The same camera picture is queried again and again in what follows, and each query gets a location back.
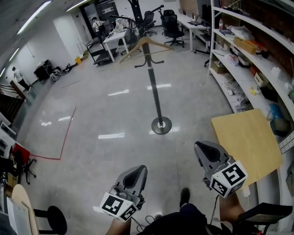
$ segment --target desk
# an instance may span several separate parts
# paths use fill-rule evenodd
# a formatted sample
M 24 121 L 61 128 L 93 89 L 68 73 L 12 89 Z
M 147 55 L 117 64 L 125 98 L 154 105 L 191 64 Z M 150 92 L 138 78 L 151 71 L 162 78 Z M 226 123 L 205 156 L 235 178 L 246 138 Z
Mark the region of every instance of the desk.
M 247 171 L 250 185 L 282 164 L 282 156 L 270 125 L 260 109 L 211 119 L 218 141 Z
M 32 235 L 39 235 L 37 227 L 36 217 L 31 202 L 29 201 L 26 190 L 21 185 L 16 185 L 12 191 L 12 197 L 14 201 L 19 204 L 24 204 L 28 208 L 29 222 L 31 225 Z
M 193 51 L 193 32 L 197 30 L 205 30 L 207 27 L 203 25 L 191 25 L 188 22 L 193 21 L 192 18 L 185 16 L 183 14 L 177 13 L 178 22 L 180 25 L 185 26 L 190 31 L 190 51 Z
M 127 43 L 125 42 L 125 38 L 124 38 L 125 34 L 126 34 L 126 31 L 123 31 L 123 32 L 120 32 L 120 33 L 114 33 L 111 36 L 107 37 L 103 41 L 103 44 L 105 45 L 106 49 L 108 50 L 113 63 L 115 62 L 115 60 L 114 60 L 114 57 L 113 57 L 113 55 L 111 53 L 111 50 L 109 49 L 108 43 L 122 39 L 123 42 L 124 42 L 125 50 L 126 50 L 127 53 L 129 53 L 128 46 L 127 46 Z

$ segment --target bottle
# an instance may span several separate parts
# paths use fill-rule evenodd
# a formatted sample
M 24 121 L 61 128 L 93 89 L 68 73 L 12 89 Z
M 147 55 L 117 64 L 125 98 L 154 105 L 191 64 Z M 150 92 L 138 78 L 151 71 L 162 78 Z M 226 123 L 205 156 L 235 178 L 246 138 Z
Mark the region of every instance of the bottle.
M 219 29 L 223 29 L 223 22 L 222 22 L 222 19 L 220 19 Z

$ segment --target black stool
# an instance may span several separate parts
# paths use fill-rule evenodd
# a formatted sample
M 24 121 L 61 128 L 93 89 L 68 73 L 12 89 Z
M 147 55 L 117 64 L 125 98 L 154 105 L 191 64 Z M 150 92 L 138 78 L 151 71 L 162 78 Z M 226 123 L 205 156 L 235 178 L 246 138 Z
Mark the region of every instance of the black stool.
M 64 235 L 68 230 L 65 217 L 61 210 L 55 206 L 51 206 L 47 211 L 34 209 L 36 217 L 47 218 L 52 230 L 39 230 L 40 234 L 59 234 Z

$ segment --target gray floor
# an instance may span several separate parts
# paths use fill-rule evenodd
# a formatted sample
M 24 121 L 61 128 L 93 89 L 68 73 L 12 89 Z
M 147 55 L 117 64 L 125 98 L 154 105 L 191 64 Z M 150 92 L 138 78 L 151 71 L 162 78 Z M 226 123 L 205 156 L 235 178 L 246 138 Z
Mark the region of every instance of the gray floor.
M 168 41 L 162 29 L 157 31 L 153 40 Z M 194 48 L 203 45 L 195 40 Z M 147 89 L 147 67 L 134 68 L 143 57 L 120 64 L 119 56 L 115 64 L 101 67 L 88 58 L 56 82 L 40 105 L 22 144 L 35 155 L 58 159 L 62 152 L 62 156 L 59 161 L 38 157 L 37 178 L 30 186 L 23 184 L 35 208 L 56 205 L 63 211 L 68 234 L 105 234 L 112 219 L 97 212 L 103 194 L 122 171 L 139 164 L 148 168 L 146 203 L 135 215 L 140 223 L 146 224 L 147 215 L 178 211 L 180 189 L 185 186 L 191 189 L 191 202 L 210 219 L 215 193 L 201 182 L 204 172 L 193 144 L 217 141 L 211 118 L 232 110 L 203 67 L 208 56 L 191 53 L 188 40 L 185 48 L 174 49 L 153 55 L 153 60 L 165 61 L 154 65 L 157 84 L 170 84 L 158 89 L 162 113 L 173 123 L 166 135 L 151 131 L 156 109 Z M 129 92 L 109 96 L 125 90 Z M 117 133 L 121 138 L 98 138 Z M 47 226 L 44 221 L 38 224 Z M 136 234 L 134 224 L 132 231 Z

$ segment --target black shoe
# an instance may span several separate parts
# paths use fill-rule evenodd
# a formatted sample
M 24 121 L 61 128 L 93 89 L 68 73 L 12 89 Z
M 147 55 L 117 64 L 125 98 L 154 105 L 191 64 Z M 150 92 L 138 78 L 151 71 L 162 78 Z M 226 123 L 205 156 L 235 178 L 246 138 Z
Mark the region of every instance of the black shoe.
M 185 203 L 189 203 L 189 200 L 190 200 L 190 190 L 188 188 L 183 188 L 182 191 L 181 191 L 180 208 Z

